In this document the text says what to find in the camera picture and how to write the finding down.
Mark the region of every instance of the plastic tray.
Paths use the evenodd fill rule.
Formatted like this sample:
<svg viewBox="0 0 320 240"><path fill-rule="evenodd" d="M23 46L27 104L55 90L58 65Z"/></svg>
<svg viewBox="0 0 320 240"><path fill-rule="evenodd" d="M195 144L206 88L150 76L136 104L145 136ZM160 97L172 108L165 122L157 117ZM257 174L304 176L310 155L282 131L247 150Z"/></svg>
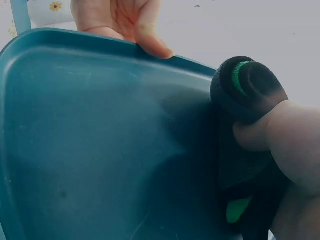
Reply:
<svg viewBox="0 0 320 240"><path fill-rule="evenodd" d="M224 240L215 70L37 29L0 55L7 240Z"/></svg>

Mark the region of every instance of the floral pattern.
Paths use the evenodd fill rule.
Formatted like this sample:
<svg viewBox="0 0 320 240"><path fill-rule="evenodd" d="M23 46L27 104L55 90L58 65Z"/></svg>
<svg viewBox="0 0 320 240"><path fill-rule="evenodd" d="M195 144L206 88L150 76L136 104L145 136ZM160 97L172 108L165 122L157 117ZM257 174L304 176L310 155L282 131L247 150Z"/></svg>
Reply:
<svg viewBox="0 0 320 240"><path fill-rule="evenodd" d="M62 9L62 3L59 1L54 1L51 5L50 5L50 10L53 12L58 12L60 9Z"/></svg>
<svg viewBox="0 0 320 240"><path fill-rule="evenodd" d="M17 36L17 30L16 30L16 25L14 20L12 20L11 22L11 26L8 29L8 33L12 38L15 38Z"/></svg>

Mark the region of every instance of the green stripe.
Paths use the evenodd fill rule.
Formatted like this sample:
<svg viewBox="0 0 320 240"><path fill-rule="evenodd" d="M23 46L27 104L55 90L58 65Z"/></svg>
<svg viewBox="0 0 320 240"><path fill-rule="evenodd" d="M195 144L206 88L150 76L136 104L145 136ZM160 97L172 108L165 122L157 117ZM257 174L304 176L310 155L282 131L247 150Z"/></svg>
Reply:
<svg viewBox="0 0 320 240"><path fill-rule="evenodd" d="M248 197L246 199L240 199L229 202L226 209L227 222L230 224L238 222L242 214L247 209L249 203L251 202L251 199L252 197Z"/></svg>
<svg viewBox="0 0 320 240"><path fill-rule="evenodd" d="M242 89L242 87L240 85L240 81L239 81L239 72L240 72L241 68L244 65L246 65L247 63L250 63L250 62L249 61L242 61L242 62L238 63L238 65L235 67L235 69L232 72L232 84L235 87L235 89L237 89L237 91L239 93L241 93L242 95L249 98L249 96L246 94L246 92Z"/></svg>

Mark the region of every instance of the light blue frame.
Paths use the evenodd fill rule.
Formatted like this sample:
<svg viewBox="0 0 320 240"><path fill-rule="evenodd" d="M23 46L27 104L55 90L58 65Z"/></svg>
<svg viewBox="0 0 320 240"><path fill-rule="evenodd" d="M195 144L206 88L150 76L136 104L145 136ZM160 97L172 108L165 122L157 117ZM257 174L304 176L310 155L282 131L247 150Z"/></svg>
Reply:
<svg viewBox="0 0 320 240"><path fill-rule="evenodd" d="M28 0L11 0L11 8L18 35L31 29L31 21L28 13Z"/></svg>

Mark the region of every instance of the hand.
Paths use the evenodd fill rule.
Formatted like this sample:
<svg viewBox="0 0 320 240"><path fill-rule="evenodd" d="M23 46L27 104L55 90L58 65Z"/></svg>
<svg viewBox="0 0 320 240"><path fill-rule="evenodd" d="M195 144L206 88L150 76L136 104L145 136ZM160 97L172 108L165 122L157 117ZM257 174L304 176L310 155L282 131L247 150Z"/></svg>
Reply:
<svg viewBox="0 0 320 240"><path fill-rule="evenodd" d="M320 109L284 101L257 123L236 124L238 143L270 150L293 182L273 222L277 240L320 239Z"/></svg>
<svg viewBox="0 0 320 240"><path fill-rule="evenodd" d="M72 0L79 31L131 41L162 59L174 53L156 35L161 0Z"/></svg>

